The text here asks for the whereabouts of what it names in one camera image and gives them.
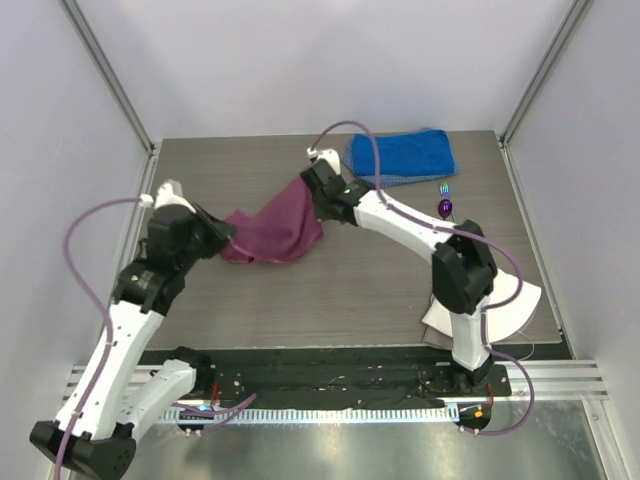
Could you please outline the magenta satin napkin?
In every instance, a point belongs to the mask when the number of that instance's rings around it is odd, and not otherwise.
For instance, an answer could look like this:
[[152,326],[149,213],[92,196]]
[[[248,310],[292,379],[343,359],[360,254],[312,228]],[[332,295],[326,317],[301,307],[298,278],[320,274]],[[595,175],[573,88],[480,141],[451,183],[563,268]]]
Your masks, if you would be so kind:
[[225,221],[237,231],[221,256],[235,264],[292,263],[324,238],[311,192],[300,177],[256,214],[236,209]]

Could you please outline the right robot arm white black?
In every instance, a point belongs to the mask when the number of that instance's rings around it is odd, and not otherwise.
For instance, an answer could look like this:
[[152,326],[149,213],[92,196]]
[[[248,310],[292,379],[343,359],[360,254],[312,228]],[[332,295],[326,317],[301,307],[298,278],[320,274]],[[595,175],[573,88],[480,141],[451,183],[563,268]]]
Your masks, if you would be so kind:
[[482,339],[481,309],[493,291],[497,267],[482,231],[471,221],[461,226],[411,208],[392,210],[391,199],[367,181],[346,182],[333,149],[307,150],[310,166],[300,177],[311,193],[316,218],[375,231],[425,259],[431,266],[432,294],[449,315],[452,328],[451,380],[472,395],[483,388],[493,365]]

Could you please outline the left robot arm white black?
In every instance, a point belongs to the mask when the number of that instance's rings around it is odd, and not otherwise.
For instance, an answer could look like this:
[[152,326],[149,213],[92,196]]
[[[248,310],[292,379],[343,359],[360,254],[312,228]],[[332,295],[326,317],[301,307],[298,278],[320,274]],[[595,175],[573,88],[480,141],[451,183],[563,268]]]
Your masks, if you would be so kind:
[[82,276],[76,281],[103,317],[104,330],[75,390],[56,417],[37,422],[30,442],[62,469],[91,479],[120,479],[160,414],[184,396],[205,397],[214,380],[208,356],[176,348],[134,393],[126,392],[147,344],[200,260],[221,253],[234,226],[188,201],[165,181],[136,203],[152,211],[140,252],[118,275],[103,304]]

